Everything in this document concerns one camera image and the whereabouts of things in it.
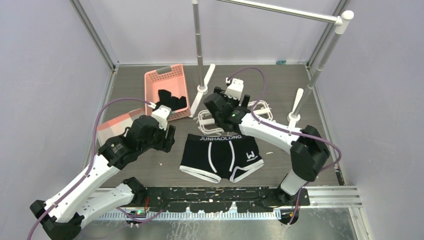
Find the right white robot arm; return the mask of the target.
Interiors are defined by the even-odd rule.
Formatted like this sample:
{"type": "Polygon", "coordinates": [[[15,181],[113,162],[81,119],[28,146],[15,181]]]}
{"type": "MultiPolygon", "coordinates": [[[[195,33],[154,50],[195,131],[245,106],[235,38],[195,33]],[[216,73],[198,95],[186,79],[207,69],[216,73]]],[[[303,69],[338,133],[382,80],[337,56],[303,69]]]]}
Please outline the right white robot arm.
{"type": "Polygon", "coordinates": [[[249,99],[249,95],[243,100],[231,99],[216,87],[203,104],[224,131],[263,140],[290,155],[292,169],[279,184],[277,198],[281,204],[291,205],[300,189],[315,181],[330,151],[315,127],[289,128],[259,117],[248,109],[249,99]]]}

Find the black boxer briefs white trim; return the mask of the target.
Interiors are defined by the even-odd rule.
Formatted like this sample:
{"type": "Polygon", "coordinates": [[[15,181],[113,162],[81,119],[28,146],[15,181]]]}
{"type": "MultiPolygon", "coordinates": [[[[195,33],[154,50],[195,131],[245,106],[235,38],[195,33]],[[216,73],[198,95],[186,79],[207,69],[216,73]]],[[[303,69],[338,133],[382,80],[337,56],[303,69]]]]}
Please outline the black boxer briefs white trim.
{"type": "Polygon", "coordinates": [[[218,184],[237,183],[265,165],[252,136],[200,136],[188,134],[179,170],[218,184]]]}

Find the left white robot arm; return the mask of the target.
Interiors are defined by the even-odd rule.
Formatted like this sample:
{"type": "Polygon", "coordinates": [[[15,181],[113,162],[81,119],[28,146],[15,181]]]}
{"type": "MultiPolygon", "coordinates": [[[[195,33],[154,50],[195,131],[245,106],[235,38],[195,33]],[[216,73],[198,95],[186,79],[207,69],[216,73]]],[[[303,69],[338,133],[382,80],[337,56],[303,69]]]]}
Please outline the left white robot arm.
{"type": "Polygon", "coordinates": [[[168,153],[175,143],[176,127],[160,116],[142,115],[120,135],[110,137],[77,177],[47,200],[36,200],[30,210],[52,240],[73,240],[102,214],[125,205],[141,206],[147,189],[130,177],[116,188],[91,195],[109,178],[150,149],[168,153]]]}

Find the white clip hanger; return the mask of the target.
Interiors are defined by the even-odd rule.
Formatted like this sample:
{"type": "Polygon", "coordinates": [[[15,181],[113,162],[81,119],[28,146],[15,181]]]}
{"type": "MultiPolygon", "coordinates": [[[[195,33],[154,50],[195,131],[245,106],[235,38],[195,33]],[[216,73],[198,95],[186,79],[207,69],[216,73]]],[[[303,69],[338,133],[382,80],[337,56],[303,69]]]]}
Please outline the white clip hanger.
{"type": "MultiPolygon", "coordinates": [[[[253,107],[253,113],[259,117],[275,122],[271,111],[272,109],[266,101],[260,100],[257,104],[255,104],[255,101],[250,101],[248,103],[248,107],[253,107]]],[[[201,110],[194,120],[196,120],[200,132],[205,136],[232,135],[231,133],[225,132],[222,128],[216,126],[215,120],[212,118],[212,115],[208,110],[201,110]]]]}

